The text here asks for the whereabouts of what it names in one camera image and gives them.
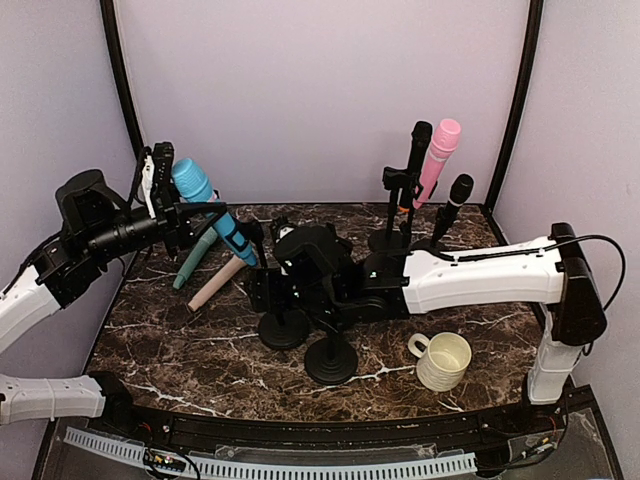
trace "wooden handle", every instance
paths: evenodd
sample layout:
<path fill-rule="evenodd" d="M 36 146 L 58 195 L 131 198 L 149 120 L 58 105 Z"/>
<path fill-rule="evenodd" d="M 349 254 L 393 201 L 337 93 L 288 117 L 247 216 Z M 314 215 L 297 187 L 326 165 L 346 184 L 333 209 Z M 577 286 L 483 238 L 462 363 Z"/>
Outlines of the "wooden handle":
<path fill-rule="evenodd" d="M 227 283 L 233 276 L 242 270 L 246 263 L 237 256 L 233 256 L 227 264 L 216 273 L 207 284 L 196 293 L 189 302 L 189 309 L 193 312 L 204 305 L 207 300 L 213 297 L 222 286 Z"/>

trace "lavender wall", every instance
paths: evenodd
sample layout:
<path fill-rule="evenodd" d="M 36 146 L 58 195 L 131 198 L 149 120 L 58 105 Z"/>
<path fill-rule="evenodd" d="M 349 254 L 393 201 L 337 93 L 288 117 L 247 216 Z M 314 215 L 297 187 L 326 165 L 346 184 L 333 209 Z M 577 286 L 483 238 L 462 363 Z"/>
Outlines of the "lavender wall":
<path fill-rule="evenodd" d="M 0 8 L 0 283 L 60 229 L 55 189 L 101 168 L 126 192 L 133 171 L 97 1 L 11 0 Z M 0 372 L 69 376 L 82 371 L 119 282 L 120 267 L 76 304 L 34 327 L 0 356 Z M 0 427 L 0 478 L 31 478 L 46 422 Z"/>
<path fill-rule="evenodd" d="M 591 383 L 627 478 L 640 472 L 640 4 L 547 2 L 520 135 L 496 216 L 512 242 L 568 221 L 617 239 L 629 262 L 609 331 L 575 379 Z M 619 273 L 613 248 L 584 246 L 600 294 Z"/>
<path fill-rule="evenodd" d="M 452 116 L 484 199 L 508 116 L 525 1 L 119 1 L 147 138 L 170 138 L 232 202 L 385 200 L 416 120 Z"/>

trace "blue microphone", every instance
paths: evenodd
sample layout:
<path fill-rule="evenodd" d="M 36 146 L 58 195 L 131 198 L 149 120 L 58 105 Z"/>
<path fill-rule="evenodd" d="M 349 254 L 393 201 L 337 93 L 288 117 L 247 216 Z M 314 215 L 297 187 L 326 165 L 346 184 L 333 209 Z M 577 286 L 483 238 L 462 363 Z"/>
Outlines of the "blue microphone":
<path fill-rule="evenodd" d="M 173 165 L 171 171 L 173 182 L 180 196 L 189 203 L 217 202 L 209 177 L 202 168 L 190 158 L 183 158 Z M 238 224 L 229 213 L 225 213 L 213 224 L 213 228 L 233 253 L 245 261 L 250 267 L 258 264 L 249 240 L 238 230 Z"/>

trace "black rod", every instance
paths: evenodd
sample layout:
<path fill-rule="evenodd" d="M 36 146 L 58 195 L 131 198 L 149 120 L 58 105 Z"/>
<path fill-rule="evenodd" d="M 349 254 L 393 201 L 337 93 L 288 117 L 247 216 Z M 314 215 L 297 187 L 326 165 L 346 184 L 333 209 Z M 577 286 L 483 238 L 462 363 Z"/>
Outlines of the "black rod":
<path fill-rule="evenodd" d="M 129 140 L 133 148 L 133 158 L 135 159 L 144 147 L 144 141 L 142 140 L 142 132 L 138 124 L 138 117 L 133 106 L 131 89 L 129 88 L 129 80 L 127 79 L 127 70 L 122 56 L 122 46 L 118 35 L 118 21 L 113 0 L 100 0 L 100 9 L 102 10 L 102 24 L 104 25 L 104 35 L 107 39 L 109 58 L 111 59 L 111 70 L 116 82 L 120 108 L 122 109 L 122 115 L 124 115 L 124 122 L 127 125 Z"/>
<path fill-rule="evenodd" d="M 502 146 L 498 154 L 493 178 L 484 206 L 493 212 L 507 174 L 513 147 L 516 143 L 522 112 L 524 111 L 524 103 L 527 99 L 527 91 L 529 90 L 529 81 L 531 80 L 531 72 L 533 71 L 533 60 L 536 56 L 536 47 L 538 45 L 538 34 L 540 33 L 540 24 L 542 23 L 542 7 L 544 0 L 531 0 L 529 3 L 529 18 L 527 20 L 527 30 L 524 36 L 524 46 L 522 47 L 522 57 L 520 59 L 520 69 L 518 71 L 518 79 L 516 81 L 516 89 L 513 93 L 513 101 L 511 102 L 511 111 L 507 120 L 507 127 L 502 139 Z"/>

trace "black microphone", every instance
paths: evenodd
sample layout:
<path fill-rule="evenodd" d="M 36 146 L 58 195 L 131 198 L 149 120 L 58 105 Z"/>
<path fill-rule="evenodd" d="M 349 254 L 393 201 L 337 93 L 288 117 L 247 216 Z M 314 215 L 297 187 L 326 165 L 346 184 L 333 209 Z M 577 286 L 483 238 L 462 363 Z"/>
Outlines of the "black microphone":
<path fill-rule="evenodd" d="M 429 122 L 419 121 L 416 126 L 413 127 L 411 132 L 411 152 L 409 153 L 409 163 L 405 172 L 408 175 L 414 175 L 416 179 L 420 176 L 422 171 L 422 165 L 424 164 L 424 157 L 427 154 L 427 148 L 431 143 L 431 135 L 433 133 L 433 127 Z M 402 195 L 398 206 L 408 211 L 411 207 L 414 197 L 414 189 L 411 186 L 409 188 L 402 189 Z"/>
<path fill-rule="evenodd" d="M 433 227 L 433 235 L 431 237 L 432 247 L 437 245 L 438 241 L 451 228 L 453 222 L 456 221 L 460 207 L 469 200 L 472 190 L 473 178 L 466 173 L 459 175 L 456 181 L 453 182 L 447 205 L 440 207 L 436 214 L 436 224 Z"/>

